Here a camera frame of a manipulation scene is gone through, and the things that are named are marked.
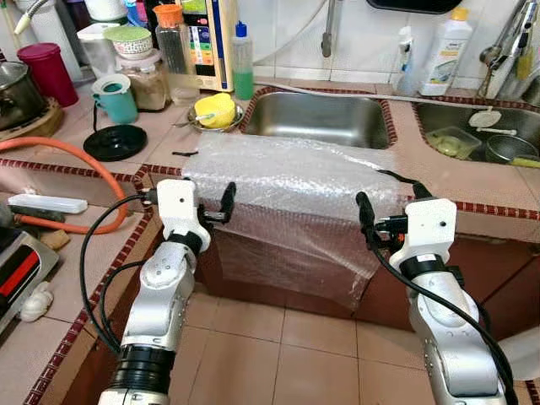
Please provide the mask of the shallow round steel dish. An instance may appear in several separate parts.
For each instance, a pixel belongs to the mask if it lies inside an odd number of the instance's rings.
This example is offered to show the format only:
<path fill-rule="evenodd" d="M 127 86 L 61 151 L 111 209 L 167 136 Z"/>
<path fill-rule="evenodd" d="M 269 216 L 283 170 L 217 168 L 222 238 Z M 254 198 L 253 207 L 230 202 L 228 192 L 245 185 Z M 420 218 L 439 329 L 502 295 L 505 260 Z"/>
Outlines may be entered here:
<path fill-rule="evenodd" d="M 189 108 L 186 112 L 186 116 L 189 115 L 190 112 L 194 112 L 194 108 Z M 194 128 L 194 130 L 202 131 L 202 132 L 232 132 L 235 130 L 242 122 L 246 119 L 246 111 L 240 105 L 235 106 L 235 116 L 233 116 L 233 120 L 231 123 L 227 125 L 227 127 L 221 127 L 221 128 L 211 128 L 211 127 L 205 127 L 205 125 L 201 124 L 200 127 L 194 127 L 194 125 L 190 125 L 189 127 Z"/>

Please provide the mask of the small metal spoon green tip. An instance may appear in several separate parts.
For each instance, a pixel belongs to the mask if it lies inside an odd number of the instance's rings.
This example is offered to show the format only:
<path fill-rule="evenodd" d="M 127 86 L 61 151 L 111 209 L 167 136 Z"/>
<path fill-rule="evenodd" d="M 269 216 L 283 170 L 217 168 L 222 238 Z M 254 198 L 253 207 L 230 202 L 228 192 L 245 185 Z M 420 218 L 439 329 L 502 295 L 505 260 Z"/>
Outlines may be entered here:
<path fill-rule="evenodd" d="M 200 127 L 203 120 L 208 120 L 213 118 L 213 113 L 205 113 L 205 115 L 197 115 L 197 113 L 190 112 L 186 117 L 185 121 L 177 122 L 173 127 L 189 127 L 194 125 L 194 127 Z"/>

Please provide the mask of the yellow lemon-shaped plastic container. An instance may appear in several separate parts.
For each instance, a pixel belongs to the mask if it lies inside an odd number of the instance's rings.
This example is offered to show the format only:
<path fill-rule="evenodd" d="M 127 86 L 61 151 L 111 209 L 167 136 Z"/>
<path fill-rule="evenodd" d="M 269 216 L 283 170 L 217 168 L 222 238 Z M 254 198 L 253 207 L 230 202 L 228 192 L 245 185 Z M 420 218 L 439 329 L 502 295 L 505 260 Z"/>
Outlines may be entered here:
<path fill-rule="evenodd" d="M 235 119 L 236 103 L 228 93 L 200 98 L 194 104 L 197 123 L 207 128 L 223 128 Z"/>

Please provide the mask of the clear plastic food container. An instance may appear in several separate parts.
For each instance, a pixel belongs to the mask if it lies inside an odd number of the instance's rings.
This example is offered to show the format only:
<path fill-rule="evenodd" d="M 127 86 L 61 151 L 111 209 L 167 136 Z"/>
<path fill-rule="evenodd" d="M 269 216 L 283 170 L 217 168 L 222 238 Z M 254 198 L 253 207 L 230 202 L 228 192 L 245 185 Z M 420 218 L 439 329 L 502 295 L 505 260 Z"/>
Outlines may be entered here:
<path fill-rule="evenodd" d="M 481 139 L 460 127 L 443 127 L 424 134 L 425 142 L 433 149 L 454 159 L 471 159 L 471 155 L 483 145 Z"/>

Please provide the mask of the brown counter cabinet front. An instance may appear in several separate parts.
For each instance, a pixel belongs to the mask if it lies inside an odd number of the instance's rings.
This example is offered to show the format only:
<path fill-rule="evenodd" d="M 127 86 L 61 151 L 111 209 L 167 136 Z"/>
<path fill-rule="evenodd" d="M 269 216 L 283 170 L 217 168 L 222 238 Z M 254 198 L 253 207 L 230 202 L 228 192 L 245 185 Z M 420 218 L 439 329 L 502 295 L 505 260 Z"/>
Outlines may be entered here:
<path fill-rule="evenodd" d="M 405 286 L 367 251 L 359 225 L 337 219 L 312 230 L 354 267 L 219 228 L 197 259 L 196 279 L 217 297 L 409 329 Z M 467 208 L 456 216 L 449 263 L 462 270 L 464 289 L 489 313 L 498 339 L 539 324 L 530 309 L 539 282 L 536 251 L 537 219 L 525 219 L 520 209 L 503 215 Z"/>

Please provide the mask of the black round kettle base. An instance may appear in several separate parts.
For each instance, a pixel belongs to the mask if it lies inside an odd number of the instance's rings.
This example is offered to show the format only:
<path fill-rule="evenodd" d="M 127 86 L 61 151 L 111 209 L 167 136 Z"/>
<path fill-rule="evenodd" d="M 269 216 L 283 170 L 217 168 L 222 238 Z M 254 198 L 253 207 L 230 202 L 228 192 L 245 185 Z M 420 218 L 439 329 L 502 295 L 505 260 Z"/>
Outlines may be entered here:
<path fill-rule="evenodd" d="M 84 152 L 100 162 L 135 157 L 148 143 L 148 134 L 135 125 L 111 125 L 93 131 L 84 140 Z"/>

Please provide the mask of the small white spray bottle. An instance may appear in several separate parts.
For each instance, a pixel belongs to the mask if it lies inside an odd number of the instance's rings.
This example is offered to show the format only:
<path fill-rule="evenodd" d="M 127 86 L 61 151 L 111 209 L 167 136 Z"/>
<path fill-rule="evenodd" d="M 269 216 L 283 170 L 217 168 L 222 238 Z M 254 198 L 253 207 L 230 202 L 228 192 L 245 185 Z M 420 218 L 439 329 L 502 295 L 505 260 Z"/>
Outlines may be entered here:
<path fill-rule="evenodd" d="M 416 31 L 410 24 L 402 27 L 398 31 L 400 35 L 400 42 L 398 42 L 398 49 L 400 49 L 400 77 L 397 78 L 394 85 L 395 94 L 401 96 L 413 96 L 416 95 L 417 84 L 413 80 L 413 70 L 417 64 L 417 57 L 419 54 L 419 46 L 416 42 Z"/>

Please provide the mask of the white detergent bottle yellow cap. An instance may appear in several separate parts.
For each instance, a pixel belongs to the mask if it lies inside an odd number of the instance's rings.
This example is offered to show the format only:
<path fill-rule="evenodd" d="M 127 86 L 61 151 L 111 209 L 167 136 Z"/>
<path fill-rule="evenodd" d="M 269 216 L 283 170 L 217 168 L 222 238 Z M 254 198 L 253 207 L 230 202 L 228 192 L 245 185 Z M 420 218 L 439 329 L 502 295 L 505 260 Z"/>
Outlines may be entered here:
<path fill-rule="evenodd" d="M 456 7 L 445 22 L 436 28 L 431 54 L 422 70 L 420 95 L 443 96 L 473 35 L 469 10 Z"/>

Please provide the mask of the jar of brown powder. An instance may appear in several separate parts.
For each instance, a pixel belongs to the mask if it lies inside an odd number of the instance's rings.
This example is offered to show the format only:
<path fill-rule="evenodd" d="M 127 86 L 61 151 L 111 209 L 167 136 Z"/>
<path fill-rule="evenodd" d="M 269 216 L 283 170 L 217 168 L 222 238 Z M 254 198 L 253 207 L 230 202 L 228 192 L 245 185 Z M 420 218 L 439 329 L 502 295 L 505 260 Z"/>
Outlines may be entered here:
<path fill-rule="evenodd" d="M 151 50 L 143 59 L 116 57 L 119 73 L 130 79 L 131 93 L 139 111 L 164 111 L 170 104 L 170 90 L 165 66 L 158 50 Z"/>

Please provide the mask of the teal cup white rim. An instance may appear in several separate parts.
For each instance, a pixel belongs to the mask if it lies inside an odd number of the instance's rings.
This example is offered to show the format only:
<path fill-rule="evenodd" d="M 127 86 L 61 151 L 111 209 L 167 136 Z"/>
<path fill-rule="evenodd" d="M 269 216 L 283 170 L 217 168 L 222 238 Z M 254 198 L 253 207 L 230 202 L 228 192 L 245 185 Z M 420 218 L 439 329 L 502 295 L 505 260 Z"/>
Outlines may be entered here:
<path fill-rule="evenodd" d="M 92 85 L 94 104 L 112 123 L 132 124 L 138 119 L 138 105 L 132 96 L 131 80 L 122 73 L 97 78 Z"/>

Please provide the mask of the clear jar orange lid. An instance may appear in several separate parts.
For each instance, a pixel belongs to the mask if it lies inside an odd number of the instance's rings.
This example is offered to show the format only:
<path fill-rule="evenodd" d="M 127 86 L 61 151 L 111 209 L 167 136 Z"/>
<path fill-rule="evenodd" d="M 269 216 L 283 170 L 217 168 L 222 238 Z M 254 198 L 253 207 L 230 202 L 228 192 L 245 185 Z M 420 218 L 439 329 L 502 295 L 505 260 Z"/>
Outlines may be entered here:
<path fill-rule="evenodd" d="M 193 105 L 199 97 L 199 78 L 190 61 L 190 30 L 181 5 L 160 4 L 152 8 L 157 16 L 155 28 L 159 54 L 166 66 L 170 97 L 175 105 Z"/>

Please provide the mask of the cream water ionizer appliance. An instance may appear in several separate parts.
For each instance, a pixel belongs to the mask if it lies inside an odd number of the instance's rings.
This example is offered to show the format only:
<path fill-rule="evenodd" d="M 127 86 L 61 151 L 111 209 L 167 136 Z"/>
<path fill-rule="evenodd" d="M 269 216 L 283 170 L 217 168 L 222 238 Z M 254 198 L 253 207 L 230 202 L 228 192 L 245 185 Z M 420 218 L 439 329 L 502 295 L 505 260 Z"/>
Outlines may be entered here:
<path fill-rule="evenodd" d="M 189 54 L 193 74 L 202 89 L 232 92 L 235 78 L 231 71 L 236 0 L 177 0 L 184 8 L 189 29 Z"/>

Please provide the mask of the white garlic bulb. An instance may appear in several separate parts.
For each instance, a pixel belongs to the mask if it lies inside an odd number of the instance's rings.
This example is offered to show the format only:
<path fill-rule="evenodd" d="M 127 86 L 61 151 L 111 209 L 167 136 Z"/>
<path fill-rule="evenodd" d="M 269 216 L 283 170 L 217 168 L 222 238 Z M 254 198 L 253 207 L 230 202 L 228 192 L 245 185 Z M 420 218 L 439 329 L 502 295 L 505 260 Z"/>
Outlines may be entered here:
<path fill-rule="evenodd" d="M 30 296 L 24 301 L 19 312 L 21 321 L 37 321 L 49 312 L 54 294 L 51 292 L 51 283 L 44 281 L 35 286 Z"/>

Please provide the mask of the white kettle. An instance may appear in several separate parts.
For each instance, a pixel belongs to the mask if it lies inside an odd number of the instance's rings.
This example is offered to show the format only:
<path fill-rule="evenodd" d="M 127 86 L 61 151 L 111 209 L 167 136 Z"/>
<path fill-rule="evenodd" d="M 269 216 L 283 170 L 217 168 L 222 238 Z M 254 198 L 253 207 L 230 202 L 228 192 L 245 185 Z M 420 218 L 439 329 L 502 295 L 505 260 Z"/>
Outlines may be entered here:
<path fill-rule="evenodd" d="M 116 22 L 127 18 L 124 0 L 84 0 L 84 4 L 94 22 Z"/>

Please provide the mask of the steel cooking pot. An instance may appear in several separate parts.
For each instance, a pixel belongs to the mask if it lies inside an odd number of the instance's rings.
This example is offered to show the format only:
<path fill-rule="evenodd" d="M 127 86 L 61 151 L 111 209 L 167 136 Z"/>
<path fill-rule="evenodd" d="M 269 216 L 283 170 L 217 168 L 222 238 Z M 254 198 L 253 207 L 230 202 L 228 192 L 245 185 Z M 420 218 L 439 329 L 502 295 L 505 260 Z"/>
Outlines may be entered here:
<path fill-rule="evenodd" d="M 23 62 L 0 62 L 0 131 L 38 118 L 47 107 L 46 97 L 32 81 L 30 66 Z"/>

